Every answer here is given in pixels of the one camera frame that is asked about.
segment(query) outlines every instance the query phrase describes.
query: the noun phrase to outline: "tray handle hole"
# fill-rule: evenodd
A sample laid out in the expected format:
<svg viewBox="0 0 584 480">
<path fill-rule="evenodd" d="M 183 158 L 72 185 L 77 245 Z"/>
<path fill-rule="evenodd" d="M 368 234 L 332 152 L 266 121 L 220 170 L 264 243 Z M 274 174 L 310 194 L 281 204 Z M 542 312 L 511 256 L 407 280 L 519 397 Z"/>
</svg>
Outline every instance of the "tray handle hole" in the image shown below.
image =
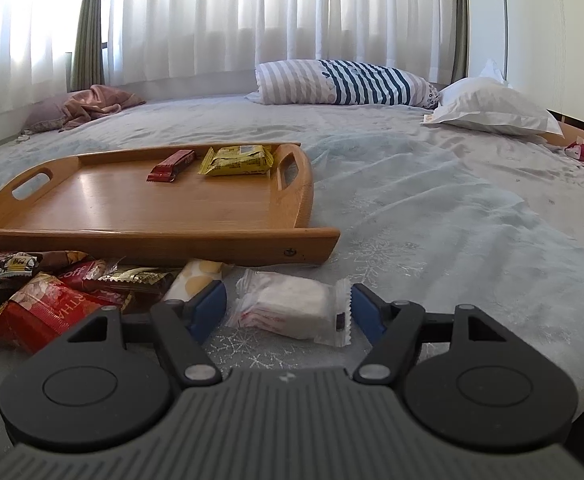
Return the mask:
<svg viewBox="0 0 584 480">
<path fill-rule="evenodd" d="M 43 172 L 37 173 L 19 187 L 14 188 L 12 190 L 12 196 L 15 197 L 16 200 L 25 200 L 31 194 L 45 186 L 49 181 L 50 177 L 47 174 Z"/>
<path fill-rule="evenodd" d="M 288 155 L 284 158 L 281 161 L 281 165 L 283 166 L 283 171 L 280 186 L 281 190 L 284 190 L 294 182 L 294 179 L 296 179 L 296 176 L 298 175 L 298 166 L 292 155 Z"/>
</svg>

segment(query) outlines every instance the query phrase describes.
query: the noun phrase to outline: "yellow snack package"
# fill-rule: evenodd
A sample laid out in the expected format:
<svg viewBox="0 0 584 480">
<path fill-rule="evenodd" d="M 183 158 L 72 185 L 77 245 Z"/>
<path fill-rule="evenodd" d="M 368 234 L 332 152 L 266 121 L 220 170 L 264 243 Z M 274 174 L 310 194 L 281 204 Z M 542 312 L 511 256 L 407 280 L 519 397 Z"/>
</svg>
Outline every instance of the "yellow snack package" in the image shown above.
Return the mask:
<svg viewBox="0 0 584 480">
<path fill-rule="evenodd" d="M 216 153 L 210 148 L 198 174 L 219 176 L 267 173 L 273 163 L 274 157 L 269 146 L 228 146 L 220 148 Z"/>
</svg>

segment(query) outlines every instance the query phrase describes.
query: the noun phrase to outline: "striped pillow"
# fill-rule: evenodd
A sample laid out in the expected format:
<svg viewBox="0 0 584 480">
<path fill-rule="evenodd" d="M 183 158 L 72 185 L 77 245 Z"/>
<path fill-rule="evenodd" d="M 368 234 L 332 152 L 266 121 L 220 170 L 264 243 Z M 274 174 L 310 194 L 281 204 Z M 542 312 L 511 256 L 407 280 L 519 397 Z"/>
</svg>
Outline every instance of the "striped pillow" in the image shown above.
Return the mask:
<svg viewBox="0 0 584 480">
<path fill-rule="evenodd" d="M 256 69 L 263 104 L 409 105 L 432 109 L 438 92 L 422 77 L 341 60 L 290 59 Z"/>
</svg>

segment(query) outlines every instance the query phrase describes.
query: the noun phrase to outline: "bedsheet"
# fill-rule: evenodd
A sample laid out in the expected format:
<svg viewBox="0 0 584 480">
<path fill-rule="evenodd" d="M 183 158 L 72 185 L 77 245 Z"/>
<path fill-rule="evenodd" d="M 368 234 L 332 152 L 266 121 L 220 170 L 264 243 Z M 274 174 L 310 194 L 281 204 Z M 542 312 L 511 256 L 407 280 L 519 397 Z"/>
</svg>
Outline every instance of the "bedsheet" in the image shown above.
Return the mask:
<svg viewBox="0 0 584 480">
<path fill-rule="evenodd" d="M 476 304 L 568 372 L 584 410 L 584 168 L 541 139 L 427 128 L 422 114 L 383 105 L 266 107 L 242 97 L 149 104 L 0 147 L 0 187 L 34 164 L 75 153 L 299 140 L 314 171 L 311 223 L 342 235 L 325 265 L 274 270 L 325 283 L 347 276 L 431 312 Z M 241 273 L 226 279 L 230 302 Z M 219 328 L 206 343 L 224 371 L 352 370 L 368 349 L 356 327 L 344 349 L 245 328 Z M 437 351 L 428 346 L 424 354 Z M 0 381 L 24 359 L 0 344 Z M 0 421 L 0 454 L 7 447 Z"/>
</svg>

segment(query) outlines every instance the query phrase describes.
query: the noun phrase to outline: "gray ribbed surface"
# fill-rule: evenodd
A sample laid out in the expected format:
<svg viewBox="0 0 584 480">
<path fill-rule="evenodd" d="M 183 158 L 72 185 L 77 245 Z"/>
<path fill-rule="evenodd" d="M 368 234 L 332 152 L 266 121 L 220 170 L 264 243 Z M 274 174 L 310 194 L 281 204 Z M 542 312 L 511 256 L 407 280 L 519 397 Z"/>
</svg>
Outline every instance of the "gray ribbed surface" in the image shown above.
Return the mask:
<svg viewBox="0 0 584 480">
<path fill-rule="evenodd" d="M 556 446 L 519 456 L 457 450 L 417 426 L 391 390 L 342 370 L 236 370 L 185 391 L 152 431 L 118 449 L 59 456 L 18 446 L 1 480 L 530 479 L 584 470 Z"/>
</svg>

